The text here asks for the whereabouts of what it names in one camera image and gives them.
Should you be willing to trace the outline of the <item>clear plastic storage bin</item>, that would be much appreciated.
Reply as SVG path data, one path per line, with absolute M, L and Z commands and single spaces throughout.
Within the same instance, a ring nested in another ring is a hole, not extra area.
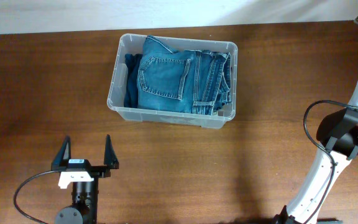
M 124 106 L 127 86 L 127 66 L 125 54 L 140 54 L 146 36 L 140 34 L 124 34 L 119 39 L 116 61 L 107 97 L 107 106 L 126 121 L 153 121 L 172 124 L 201 126 L 202 128 L 220 129 L 236 115 L 236 86 L 238 47 L 233 42 L 217 40 L 181 39 L 174 37 L 157 38 L 177 50 L 211 50 L 229 52 L 231 54 L 231 92 L 232 102 L 223 106 L 216 115 L 197 115 L 169 111 L 143 110 Z

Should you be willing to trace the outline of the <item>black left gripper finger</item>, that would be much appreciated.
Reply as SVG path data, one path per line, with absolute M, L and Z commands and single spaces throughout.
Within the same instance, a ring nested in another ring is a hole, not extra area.
M 71 140 L 69 136 L 66 136 L 63 144 L 58 151 L 57 155 L 51 163 L 51 170 L 63 170 L 68 166 L 68 162 L 71 159 Z
M 104 150 L 104 165 L 109 169 L 119 169 L 119 161 L 114 152 L 111 137 L 106 135 L 105 150 Z

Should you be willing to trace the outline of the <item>dark blue jeans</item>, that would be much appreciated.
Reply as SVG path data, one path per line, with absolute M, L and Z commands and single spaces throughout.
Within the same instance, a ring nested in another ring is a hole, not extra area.
M 179 51 L 147 36 L 137 75 L 137 107 L 214 115 L 232 102 L 231 54 Z

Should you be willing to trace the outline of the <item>dark blue shirt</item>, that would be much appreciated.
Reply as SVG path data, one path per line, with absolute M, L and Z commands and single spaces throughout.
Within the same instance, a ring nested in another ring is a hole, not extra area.
M 124 97 L 124 107 L 138 107 L 138 88 L 137 77 L 142 54 L 125 54 L 125 64 L 127 66 L 127 86 L 126 95 Z

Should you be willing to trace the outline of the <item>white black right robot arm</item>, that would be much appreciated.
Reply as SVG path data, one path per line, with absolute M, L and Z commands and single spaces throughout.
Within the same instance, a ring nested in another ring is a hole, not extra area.
M 358 16 L 354 19 L 358 25 Z M 336 102 L 341 110 L 327 115 L 316 137 L 316 156 L 301 189 L 273 223 L 317 223 L 318 213 L 341 172 L 358 156 L 358 81 L 348 103 Z

